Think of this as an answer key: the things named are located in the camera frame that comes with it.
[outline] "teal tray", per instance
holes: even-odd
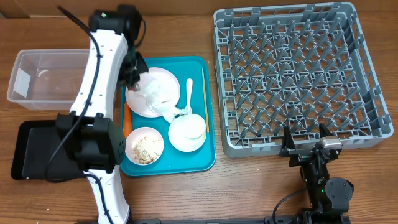
[[[191,107],[192,113],[199,114],[203,119],[205,115],[205,102],[203,96],[202,69],[205,72],[206,104],[209,118],[209,133],[201,148],[194,152],[181,152],[174,148],[170,141],[168,130],[170,124],[163,117],[145,118],[131,111],[132,128],[151,127],[161,133],[164,140],[164,151],[161,157],[153,164],[139,166],[124,157],[121,168],[131,177],[148,175],[179,174],[183,172],[198,172],[210,169],[216,161],[216,143],[214,134],[213,110],[211,107],[211,92],[207,63],[197,56],[148,58],[145,59],[148,67],[164,68],[175,75],[180,83],[181,96],[177,108],[184,108],[187,101],[186,82],[193,80]],[[121,89],[121,129],[123,129],[124,102],[126,101],[125,89]]]

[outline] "white spoon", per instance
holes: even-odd
[[[191,108],[192,85],[193,85],[192,79],[191,78],[187,79],[187,105],[185,107],[185,111],[187,112],[187,114],[192,114],[192,108]]]

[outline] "clear plastic container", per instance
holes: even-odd
[[[88,50],[21,50],[7,99],[30,110],[69,110],[80,89]]]

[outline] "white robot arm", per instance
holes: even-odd
[[[141,21],[134,6],[119,6],[116,12],[95,11],[90,17],[94,41],[90,40],[80,91],[70,114],[58,115],[56,120],[60,137],[66,139],[63,146],[68,158],[76,161],[91,184],[99,224],[125,224],[131,219],[119,168],[124,157],[125,138],[113,123],[113,106],[116,87],[122,84],[132,88],[139,74],[147,72],[141,55],[134,50]]]
[[[101,48],[102,58],[99,66],[98,79],[91,98],[92,103],[85,113],[85,116],[94,118],[98,113],[101,113],[104,118],[113,120],[115,89],[123,58],[127,54],[127,41],[123,34],[117,35],[112,30],[97,30],[92,34]],[[96,54],[94,43],[91,40],[90,54],[88,56],[83,82],[81,83],[79,94],[70,109],[70,112],[76,111],[77,116],[79,116],[83,110],[89,89],[93,83],[97,61]],[[102,185],[104,201],[112,222],[114,224],[127,223],[130,211],[129,205],[126,203],[123,195],[119,166],[116,165],[110,174],[106,173],[105,170],[97,169],[89,169],[85,174],[93,174],[101,180],[98,184]],[[99,186],[94,178],[87,178],[90,181],[98,207],[98,223],[110,224],[105,215]]]

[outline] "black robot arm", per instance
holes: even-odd
[[[330,178],[326,167],[328,162],[338,158],[342,144],[324,124],[320,124],[319,130],[320,141],[310,149],[296,149],[288,127],[284,130],[279,154],[290,157],[289,166],[300,166],[312,206],[300,209],[293,223],[350,223],[349,217],[344,217],[343,213],[348,212],[354,186],[345,179]]]

